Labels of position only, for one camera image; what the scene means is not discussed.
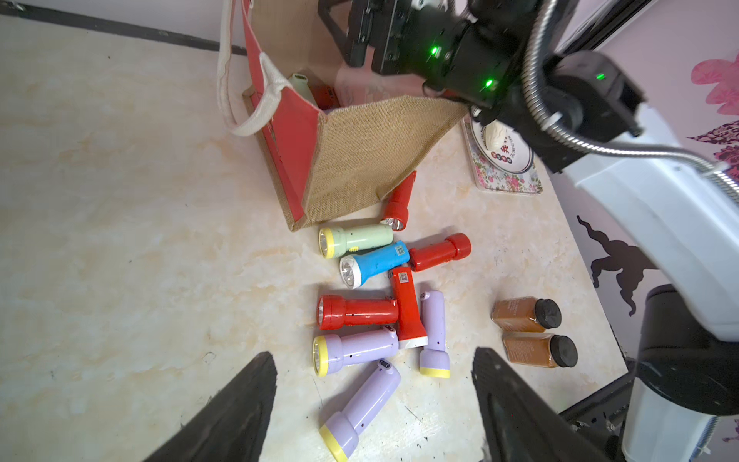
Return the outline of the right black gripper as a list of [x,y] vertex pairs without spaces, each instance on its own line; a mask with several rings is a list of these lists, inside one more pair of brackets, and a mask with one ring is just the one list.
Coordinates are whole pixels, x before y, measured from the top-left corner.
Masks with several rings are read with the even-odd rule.
[[353,1],[346,64],[384,76],[413,74],[477,107],[493,107],[510,85],[514,40],[484,19],[457,17],[410,1]]

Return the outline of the left gripper left finger black triangular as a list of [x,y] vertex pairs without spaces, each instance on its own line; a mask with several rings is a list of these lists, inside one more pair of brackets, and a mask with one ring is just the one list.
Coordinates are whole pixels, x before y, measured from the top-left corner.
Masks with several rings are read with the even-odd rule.
[[270,352],[257,354],[149,461],[257,461],[276,395]]

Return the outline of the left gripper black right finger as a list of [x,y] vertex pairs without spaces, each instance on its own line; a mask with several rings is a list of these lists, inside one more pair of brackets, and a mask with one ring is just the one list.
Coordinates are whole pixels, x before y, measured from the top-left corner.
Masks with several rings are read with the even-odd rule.
[[606,461],[492,348],[477,348],[471,370],[490,461]]

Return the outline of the purple flashlight bottom diagonal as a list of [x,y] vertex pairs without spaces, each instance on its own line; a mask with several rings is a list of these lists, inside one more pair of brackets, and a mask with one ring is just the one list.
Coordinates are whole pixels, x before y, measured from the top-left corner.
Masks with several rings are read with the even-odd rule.
[[358,447],[360,435],[377,417],[400,383],[401,376],[396,367],[387,359],[380,359],[344,409],[334,413],[321,427],[319,435],[336,461],[349,460]]

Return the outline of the purple flashlight horizontal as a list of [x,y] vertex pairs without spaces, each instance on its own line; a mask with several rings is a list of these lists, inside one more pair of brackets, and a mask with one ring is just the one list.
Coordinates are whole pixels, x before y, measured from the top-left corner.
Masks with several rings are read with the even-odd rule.
[[317,377],[327,377],[342,368],[395,356],[398,333],[390,325],[375,330],[339,336],[325,334],[313,341],[313,362]]

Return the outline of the green flashlight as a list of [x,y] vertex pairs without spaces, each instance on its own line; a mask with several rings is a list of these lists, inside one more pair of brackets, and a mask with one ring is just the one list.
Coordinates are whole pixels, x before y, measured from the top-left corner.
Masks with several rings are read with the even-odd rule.
[[382,223],[350,229],[323,227],[319,230],[318,239],[323,257],[334,259],[347,253],[388,246],[394,242],[394,231]]
[[300,74],[300,73],[294,73],[289,78],[288,81],[292,85],[293,89],[307,102],[312,104],[313,106],[317,107],[317,102],[315,100],[315,97],[313,96],[313,92],[310,89],[309,86],[309,79],[307,76]]

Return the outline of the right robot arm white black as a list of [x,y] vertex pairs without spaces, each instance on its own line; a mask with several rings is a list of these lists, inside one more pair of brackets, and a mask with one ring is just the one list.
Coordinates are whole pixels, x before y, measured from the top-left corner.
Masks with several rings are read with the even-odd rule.
[[688,461],[738,411],[738,187],[680,146],[608,57],[556,47],[573,1],[354,1],[332,34],[352,67],[413,74],[518,132],[664,273],[647,298],[617,456]]

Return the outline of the burlap tote bag red trim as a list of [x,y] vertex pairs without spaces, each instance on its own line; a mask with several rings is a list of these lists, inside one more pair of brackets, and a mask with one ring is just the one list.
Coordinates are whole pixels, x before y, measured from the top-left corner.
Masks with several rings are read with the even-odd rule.
[[[252,113],[237,121],[229,97],[233,23],[242,21],[252,80]],[[288,78],[332,87],[341,107],[325,112]],[[288,227],[331,221],[386,198],[466,115],[426,98],[408,76],[350,69],[319,18],[315,1],[226,1],[221,8],[217,102],[230,132],[260,135]]]

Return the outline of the white radish toy green leaves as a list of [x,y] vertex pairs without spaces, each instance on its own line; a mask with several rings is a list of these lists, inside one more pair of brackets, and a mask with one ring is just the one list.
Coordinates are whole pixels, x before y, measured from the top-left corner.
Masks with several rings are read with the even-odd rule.
[[489,151],[500,151],[508,137],[508,127],[499,122],[492,121],[482,129],[483,142]]

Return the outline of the spice jar black lid lower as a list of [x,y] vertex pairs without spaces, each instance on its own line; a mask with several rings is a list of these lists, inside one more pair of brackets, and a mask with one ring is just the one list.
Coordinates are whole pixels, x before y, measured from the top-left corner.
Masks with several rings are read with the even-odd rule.
[[508,361],[515,364],[573,368],[579,359],[575,342],[564,335],[508,335],[503,338],[503,345]]

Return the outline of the spice jar black lid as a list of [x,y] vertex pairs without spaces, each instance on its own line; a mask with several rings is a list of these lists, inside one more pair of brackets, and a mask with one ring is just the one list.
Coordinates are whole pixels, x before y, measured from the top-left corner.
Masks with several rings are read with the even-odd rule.
[[503,345],[508,361],[515,364],[573,368],[579,359],[575,342],[564,335],[508,335],[503,338]]
[[560,327],[562,313],[549,298],[513,298],[497,301],[491,320],[505,332],[543,333]]

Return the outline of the white patterned plate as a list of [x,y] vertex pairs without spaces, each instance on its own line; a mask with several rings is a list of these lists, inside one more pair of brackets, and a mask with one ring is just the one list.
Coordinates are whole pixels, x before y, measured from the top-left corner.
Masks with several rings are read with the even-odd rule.
[[473,132],[473,139],[477,148],[494,167],[511,174],[524,174],[533,167],[534,152],[518,132],[506,125],[509,132],[502,150],[489,151],[483,142],[482,136],[482,129],[485,126],[473,121],[471,132]]

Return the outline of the spice jar black lid upper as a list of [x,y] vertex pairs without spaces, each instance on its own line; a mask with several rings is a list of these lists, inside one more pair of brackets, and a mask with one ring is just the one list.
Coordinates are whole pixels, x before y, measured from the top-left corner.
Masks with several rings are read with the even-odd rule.
[[497,301],[491,320],[505,332],[543,333],[560,327],[562,313],[549,298],[513,298]]

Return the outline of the floral placemat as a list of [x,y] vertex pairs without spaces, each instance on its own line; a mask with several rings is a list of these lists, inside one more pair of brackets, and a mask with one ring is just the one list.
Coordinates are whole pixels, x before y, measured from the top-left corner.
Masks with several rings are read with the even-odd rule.
[[542,194],[543,184],[535,167],[534,151],[509,126],[493,122],[492,127],[496,136],[494,149],[486,144],[486,127],[469,115],[462,121],[475,186],[487,193]]

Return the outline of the red flashlight centre horizontal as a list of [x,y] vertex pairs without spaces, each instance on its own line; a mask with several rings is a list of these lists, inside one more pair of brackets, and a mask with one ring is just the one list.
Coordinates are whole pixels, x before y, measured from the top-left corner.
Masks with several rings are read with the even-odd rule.
[[341,296],[321,296],[317,303],[317,323],[321,330],[358,325],[392,325],[400,308],[392,298],[347,300]]

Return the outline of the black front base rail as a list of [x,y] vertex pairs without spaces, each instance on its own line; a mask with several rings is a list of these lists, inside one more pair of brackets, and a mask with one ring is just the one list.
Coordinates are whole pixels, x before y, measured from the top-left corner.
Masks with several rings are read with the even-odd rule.
[[559,414],[609,461],[625,461],[622,443],[636,361],[627,358],[625,363],[624,375]]

